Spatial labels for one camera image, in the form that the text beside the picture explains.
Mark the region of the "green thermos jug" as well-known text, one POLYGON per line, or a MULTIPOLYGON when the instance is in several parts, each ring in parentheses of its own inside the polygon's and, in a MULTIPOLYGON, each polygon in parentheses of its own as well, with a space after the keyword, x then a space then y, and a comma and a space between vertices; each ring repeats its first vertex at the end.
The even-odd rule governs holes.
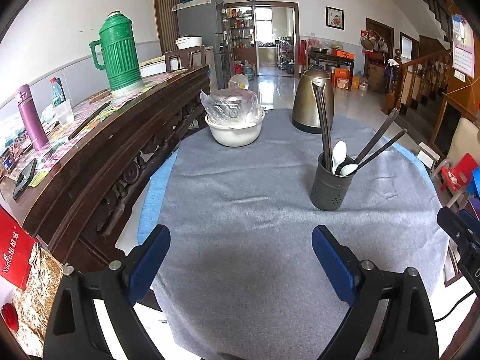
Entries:
POLYGON ((142 80, 131 19, 112 11, 89 44, 94 66, 106 72, 112 92, 138 86, 142 80))

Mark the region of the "red plastic child chair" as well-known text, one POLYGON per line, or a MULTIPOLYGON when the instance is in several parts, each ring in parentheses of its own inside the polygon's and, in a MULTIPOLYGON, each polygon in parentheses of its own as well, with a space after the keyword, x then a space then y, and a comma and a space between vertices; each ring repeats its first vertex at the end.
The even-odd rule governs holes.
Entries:
POLYGON ((468 187, 473 180, 473 171, 478 167, 476 159, 470 153, 466 153, 456 165, 450 158, 445 158, 433 169, 430 174, 431 180, 437 180, 440 192, 450 197, 446 203, 447 207, 458 211, 466 207, 468 199, 472 196, 468 187))

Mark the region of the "clear plastic bag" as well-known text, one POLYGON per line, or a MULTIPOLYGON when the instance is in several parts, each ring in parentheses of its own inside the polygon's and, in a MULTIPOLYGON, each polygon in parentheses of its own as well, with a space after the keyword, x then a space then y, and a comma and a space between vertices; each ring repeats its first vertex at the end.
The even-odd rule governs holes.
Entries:
POLYGON ((200 101, 218 125, 256 124, 263 114, 256 93, 244 88, 224 88, 211 94, 201 91, 200 101))

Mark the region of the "wooden staircase railing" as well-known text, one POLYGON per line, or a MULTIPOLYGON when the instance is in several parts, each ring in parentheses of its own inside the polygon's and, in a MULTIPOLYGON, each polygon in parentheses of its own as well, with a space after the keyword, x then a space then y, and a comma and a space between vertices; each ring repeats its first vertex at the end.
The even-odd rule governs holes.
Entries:
POLYGON ((386 65, 386 93, 382 111, 388 115, 396 108, 402 115, 415 108, 422 98, 428 98, 448 83, 448 68, 452 50, 444 49, 406 63, 390 59, 386 65))

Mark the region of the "framed wall picture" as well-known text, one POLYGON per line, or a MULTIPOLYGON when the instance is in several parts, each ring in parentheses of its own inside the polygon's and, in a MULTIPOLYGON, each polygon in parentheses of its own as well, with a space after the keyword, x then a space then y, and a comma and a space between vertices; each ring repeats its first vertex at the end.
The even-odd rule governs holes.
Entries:
POLYGON ((325 21, 325 25, 329 28, 344 30, 344 11, 335 7, 326 7, 325 21))

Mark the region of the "grey table cloth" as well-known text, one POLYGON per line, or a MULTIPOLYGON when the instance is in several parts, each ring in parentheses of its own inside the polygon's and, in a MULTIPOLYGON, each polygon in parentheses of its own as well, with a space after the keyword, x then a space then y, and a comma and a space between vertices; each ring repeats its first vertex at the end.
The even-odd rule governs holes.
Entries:
POLYGON ((203 129, 155 173, 137 238, 157 224, 171 232, 152 289, 180 347, 204 359, 317 358, 348 309, 313 252, 318 225, 383 270, 415 267, 428 293, 443 285, 448 236, 421 163, 387 149, 328 212, 309 197, 321 151, 276 109, 250 145, 222 146, 203 129))

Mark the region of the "dark wooden sideboard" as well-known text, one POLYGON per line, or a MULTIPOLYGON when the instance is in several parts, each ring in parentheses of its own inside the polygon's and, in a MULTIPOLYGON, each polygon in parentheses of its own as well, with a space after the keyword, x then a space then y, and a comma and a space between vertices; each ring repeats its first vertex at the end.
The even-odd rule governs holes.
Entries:
POLYGON ((1 197, 23 229, 61 263, 95 272, 125 254, 116 248, 135 202, 193 122, 205 127, 199 94, 209 92, 205 57, 114 111, 72 147, 34 188, 15 200, 14 181, 1 197))

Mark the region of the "purple thermos bottle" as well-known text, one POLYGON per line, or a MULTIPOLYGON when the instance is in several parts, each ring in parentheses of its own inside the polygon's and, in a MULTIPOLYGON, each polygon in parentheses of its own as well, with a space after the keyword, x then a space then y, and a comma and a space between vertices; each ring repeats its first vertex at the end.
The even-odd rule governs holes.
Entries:
POLYGON ((29 85, 19 87, 16 91, 16 102, 32 146, 34 150, 40 151, 49 140, 42 127, 29 85))

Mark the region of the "dark grey utensil holder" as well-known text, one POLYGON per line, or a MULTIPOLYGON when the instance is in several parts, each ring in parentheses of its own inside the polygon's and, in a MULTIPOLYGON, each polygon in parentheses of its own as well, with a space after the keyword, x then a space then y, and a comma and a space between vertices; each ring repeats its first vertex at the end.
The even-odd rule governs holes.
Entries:
POLYGON ((327 171, 324 167, 323 153, 319 155, 317 161, 310 200, 319 210, 336 211, 342 205, 355 173, 343 176, 327 171))

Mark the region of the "white spoon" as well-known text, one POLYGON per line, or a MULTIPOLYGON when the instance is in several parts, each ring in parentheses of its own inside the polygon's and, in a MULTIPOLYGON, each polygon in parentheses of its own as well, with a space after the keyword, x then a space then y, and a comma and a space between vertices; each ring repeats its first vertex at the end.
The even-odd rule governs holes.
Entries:
POLYGON ((350 174, 353 174, 354 172, 356 172, 358 167, 359 167, 358 164, 354 164, 354 163, 347 164, 347 165, 342 167, 342 169, 340 171, 340 175, 341 176, 349 176, 350 174))
POLYGON ((347 156, 347 144, 344 141, 338 141, 332 151, 332 173, 335 174, 338 166, 341 165, 347 156))

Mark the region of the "wall calendar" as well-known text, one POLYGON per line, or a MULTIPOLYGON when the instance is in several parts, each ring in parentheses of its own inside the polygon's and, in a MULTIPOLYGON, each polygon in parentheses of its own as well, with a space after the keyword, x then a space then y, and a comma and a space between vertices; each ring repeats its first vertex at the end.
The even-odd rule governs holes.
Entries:
POLYGON ((474 77, 473 30, 461 15, 451 17, 452 22, 452 67, 469 77, 474 77))

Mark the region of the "brass electric kettle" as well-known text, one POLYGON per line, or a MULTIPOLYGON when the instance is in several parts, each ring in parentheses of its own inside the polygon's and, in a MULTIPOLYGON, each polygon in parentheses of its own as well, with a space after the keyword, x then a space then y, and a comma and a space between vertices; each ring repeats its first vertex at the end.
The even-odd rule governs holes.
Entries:
POLYGON ((307 69, 300 78, 292 111, 292 124, 306 133, 321 134, 317 100, 312 84, 323 87, 329 128, 333 127, 335 114, 334 87, 329 73, 318 66, 307 69))

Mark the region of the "grey refrigerator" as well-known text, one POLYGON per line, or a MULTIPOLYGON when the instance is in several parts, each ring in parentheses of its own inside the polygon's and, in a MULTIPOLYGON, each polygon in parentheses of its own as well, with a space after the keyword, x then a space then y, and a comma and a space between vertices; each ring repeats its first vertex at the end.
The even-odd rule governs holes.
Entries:
POLYGON ((180 2, 172 11, 176 13, 181 37, 201 37, 202 44, 212 48, 217 87, 226 88, 233 75, 233 47, 224 1, 180 2))

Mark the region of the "white bowl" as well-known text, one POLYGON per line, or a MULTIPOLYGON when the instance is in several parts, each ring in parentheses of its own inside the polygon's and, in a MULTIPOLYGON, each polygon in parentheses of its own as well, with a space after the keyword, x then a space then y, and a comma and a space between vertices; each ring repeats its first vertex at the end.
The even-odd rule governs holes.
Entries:
POLYGON ((205 116, 211 135, 215 141, 222 146, 243 147, 253 143, 259 136, 262 129, 262 123, 266 115, 265 110, 261 111, 259 122, 256 124, 245 124, 240 127, 230 127, 215 124, 211 121, 209 115, 205 116))

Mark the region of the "blue plastic sheet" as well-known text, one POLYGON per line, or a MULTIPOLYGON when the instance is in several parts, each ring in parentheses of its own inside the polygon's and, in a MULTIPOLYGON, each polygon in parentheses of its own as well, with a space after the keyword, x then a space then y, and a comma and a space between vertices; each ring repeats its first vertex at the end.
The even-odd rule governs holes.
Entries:
POLYGON ((480 194, 480 166, 472 171, 472 180, 469 184, 469 194, 479 197, 480 194))

